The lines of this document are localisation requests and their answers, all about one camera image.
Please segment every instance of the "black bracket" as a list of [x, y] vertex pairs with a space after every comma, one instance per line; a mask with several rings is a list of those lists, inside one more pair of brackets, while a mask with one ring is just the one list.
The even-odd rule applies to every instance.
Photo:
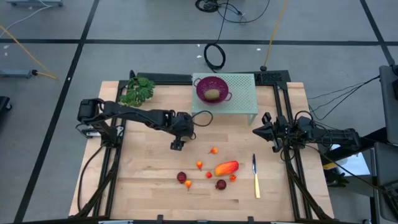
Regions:
[[157, 215], [156, 224], [163, 224], [163, 215]]
[[136, 76], [136, 74], [134, 73], [133, 70], [130, 70], [130, 78], [134, 78]]
[[248, 224], [254, 224], [254, 218], [248, 217]]
[[279, 88], [281, 88], [281, 89], [287, 91], [287, 82], [276, 82], [276, 85], [277, 85]]

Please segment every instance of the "black tape line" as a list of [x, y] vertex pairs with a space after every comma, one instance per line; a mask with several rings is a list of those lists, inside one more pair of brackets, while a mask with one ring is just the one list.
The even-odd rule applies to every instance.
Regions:
[[392, 56], [390, 54], [390, 51], [388, 50], [388, 47], [387, 47], [387, 45], [386, 45], [386, 43], [385, 43], [385, 41], [383, 39], [383, 36], [380, 33], [379, 28], [377, 27], [376, 21], [374, 20], [374, 18], [372, 16], [372, 13], [371, 13], [371, 11], [369, 9], [368, 4], [366, 4], [365, 0], [360, 0], [360, 1], [361, 1], [363, 10], [365, 11], [366, 17], [368, 17], [369, 23], [371, 24], [371, 27], [372, 27], [373, 32], [374, 32], [374, 35], [376, 35], [377, 40], [380, 42], [381, 49], [382, 49], [382, 51], [384, 53], [384, 56], [386, 57], [386, 60], [387, 60], [388, 64], [389, 65], [394, 65], [395, 61], [392, 58]]
[[17, 214], [15, 216], [14, 223], [21, 223], [25, 217], [27, 207], [29, 206], [30, 199], [32, 198], [32, 194], [33, 194], [33, 191], [34, 191], [36, 183], [37, 183], [37, 179], [39, 178], [40, 171], [42, 170], [42, 167], [43, 167], [44, 159], [47, 155], [47, 151], [49, 150], [50, 142], [52, 140], [52, 136], [54, 134], [55, 127], [56, 127], [58, 119], [60, 117], [61, 110], [62, 110], [63, 104], [65, 102], [65, 98], [67, 97], [69, 86], [70, 86], [70, 83], [72, 82], [73, 74], [75, 73], [77, 64], [79, 62], [79, 58], [81, 55], [81, 51], [83, 50], [84, 42], [87, 38], [91, 23], [93, 22], [93, 18], [94, 18], [96, 9], [98, 7], [98, 3], [99, 3], [99, 0], [94, 0], [93, 5], [91, 7], [90, 14], [88, 15], [85, 28], [83, 29], [83, 33], [80, 38], [80, 42], [78, 44], [78, 47], [76, 48], [76, 52], [75, 52], [75, 55], [73, 56], [72, 64], [70, 65], [68, 75], [65, 79], [65, 82], [64, 82], [62, 90], [61, 90], [60, 97], [59, 97], [59, 99], [57, 101], [57, 105], [55, 107], [55, 111], [52, 115], [49, 128], [47, 130], [47, 133], [45, 134], [45, 138], [43, 140], [42, 147], [40, 148], [40, 152], [39, 152], [39, 155], [37, 156], [35, 166], [33, 168], [32, 174], [30, 175], [30, 179], [26, 186], [24, 196], [22, 197], [21, 203], [19, 204], [19, 208], [18, 208]]
[[[21, 44], [79, 44], [79, 39], [18, 39]], [[0, 44], [13, 44], [12, 39], [0, 39]]]
[[[88, 39], [86, 44], [214, 44], [216, 40], [113, 40]], [[269, 40], [219, 40], [217, 44], [268, 45]], [[378, 41], [274, 40], [273, 45], [377, 46]]]

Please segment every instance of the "yellow cable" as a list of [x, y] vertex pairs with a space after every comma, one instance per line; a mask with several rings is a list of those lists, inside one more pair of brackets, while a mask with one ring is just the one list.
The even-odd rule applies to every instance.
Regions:
[[10, 36], [14, 41], [15, 41], [15, 43], [17, 43], [36, 63], [38, 63], [46, 72], [48, 72], [48, 73], [52, 73], [45, 65], [43, 65], [40, 61], [38, 61], [35, 57], [33, 57], [33, 55], [28, 51], [28, 50], [26, 50], [26, 48], [21, 44], [21, 43], [19, 43], [19, 41], [13, 36], [13, 35], [11, 35], [3, 26], [0, 26], [0, 29], [2, 29], [8, 36]]
[[284, 6], [282, 7], [282, 10], [280, 11], [280, 14], [279, 14], [278, 21], [276, 21], [276, 24], [275, 24], [275, 27], [274, 27], [274, 31], [272, 31], [271, 40], [269, 41], [267, 57], [266, 57], [266, 61], [264, 62], [264, 66], [267, 65], [268, 56], [269, 56], [269, 54], [271, 52], [272, 41], [274, 40], [274, 36], [276, 34], [276, 30], [278, 29], [278, 26], [279, 26], [279, 22], [282, 20], [282, 16], [284, 15], [284, 12], [285, 12], [285, 9], [286, 9], [286, 5], [287, 5], [287, 1], [288, 0], [285, 0]]
[[42, 72], [36, 72], [36, 73], [39, 74], [39, 75], [45, 75], [46, 77], [50, 77], [50, 78], [53, 78], [53, 79], [55, 79], [55, 80], [58, 80], [57, 77], [52, 76], [52, 75], [49, 75], [49, 74], [46, 74], [46, 73], [42, 73]]

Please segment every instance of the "floor tile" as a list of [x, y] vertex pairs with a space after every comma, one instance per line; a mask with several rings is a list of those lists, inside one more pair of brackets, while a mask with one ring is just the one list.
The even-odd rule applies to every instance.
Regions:
[[[76, 49], [73, 44], [25, 46], [60, 81], [44, 76], [0, 78], [0, 95], [8, 96], [13, 105], [0, 130], [0, 223], [14, 220]], [[16, 44], [0, 47], [0, 68], [40, 71]]]
[[[203, 55], [203, 48], [204, 45], [85, 45], [25, 221], [68, 215], [86, 142], [74, 129], [82, 99], [97, 97], [104, 80], [127, 79], [130, 69], [136, 73], [210, 72], [204, 59], [197, 57]], [[222, 72], [258, 70], [267, 50], [262, 45], [222, 48], [227, 56]], [[218, 63], [218, 54], [209, 50], [209, 59]], [[273, 46], [269, 69], [288, 69], [293, 82], [304, 82], [307, 96], [316, 96], [376, 76], [384, 61], [380, 47]], [[382, 113], [380, 85], [373, 82], [347, 99], [325, 123], [367, 134], [384, 125]]]
[[398, 41], [398, 1], [366, 0], [385, 41]]
[[[266, 1], [231, 0], [254, 19]], [[221, 39], [269, 40], [283, 1], [271, 0], [257, 21], [225, 22]], [[228, 11], [227, 18], [239, 20]], [[216, 39], [222, 18], [195, 8], [194, 0], [101, 1], [89, 39]], [[289, 1], [275, 40], [376, 40], [359, 1]]]
[[[12, 26], [9, 32], [18, 39], [80, 39], [93, 0], [67, 0], [64, 3], [63, 7], [54, 6], [38, 12]], [[11, 6], [6, 1], [0, 1], [0, 25], [7, 27], [42, 7], [40, 3], [34, 6], [30, 9], [27, 6]]]

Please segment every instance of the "wooden tabletop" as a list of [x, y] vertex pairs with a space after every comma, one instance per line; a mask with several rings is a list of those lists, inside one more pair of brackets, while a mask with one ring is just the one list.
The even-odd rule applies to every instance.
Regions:
[[[99, 97], [114, 100], [118, 82], [103, 82]], [[288, 83], [293, 114], [308, 110], [303, 83]], [[270, 112], [276, 117], [272, 87], [257, 86], [259, 116], [251, 126], [247, 116], [216, 114], [213, 122], [205, 128], [195, 126], [196, 140], [185, 143], [182, 151], [170, 150], [174, 136], [154, 131], [144, 124], [128, 121], [119, 165], [118, 179], [114, 191], [111, 218], [132, 220], [155, 220], [163, 214], [165, 220], [223, 220], [245, 221], [253, 216], [255, 221], [294, 221], [292, 202], [284, 162], [279, 153], [272, 152], [272, 143], [252, 133], [262, 126], [261, 116]], [[285, 112], [283, 94], [280, 92]], [[191, 111], [191, 86], [156, 86], [153, 99], [145, 102], [141, 109], [163, 109]], [[195, 122], [208, 122], [208, 115], [199, 115]], [[82, 167], [99, 148], [100, 139], [89, 139]], [[218, 154], [208, 154], [216, 146]], [[252, 154], [256, 154], [261, 198], [254, 195]], [[81, 192], [83, 206], [98, 187], [104, 150], [89, 164]], [[302, 164], [308, 191], [319, 206], [331, 217], [328, 189], [323, 175], [320, 156], [313, 149], [301, 150]], [[205, 173], [214, 171], [222, 162], [236, 160], [239, 170], [237, 179], [231, 183], [229, 176], [207, 179]], [[196, 161], [203, 161], [202, 171]], [[183, 171], [192, 180], [189, 191], [177, 182], [177, 174]], [[216, 190], [218, 179], [227, 181], [225, 190]], [[100, 214], [104, 213], [108, 193], [103, 194]], [[297, 189], [300, 216], [305, 217], [302, 197]], [[77, 186], [70, 214], [77, 213]]]

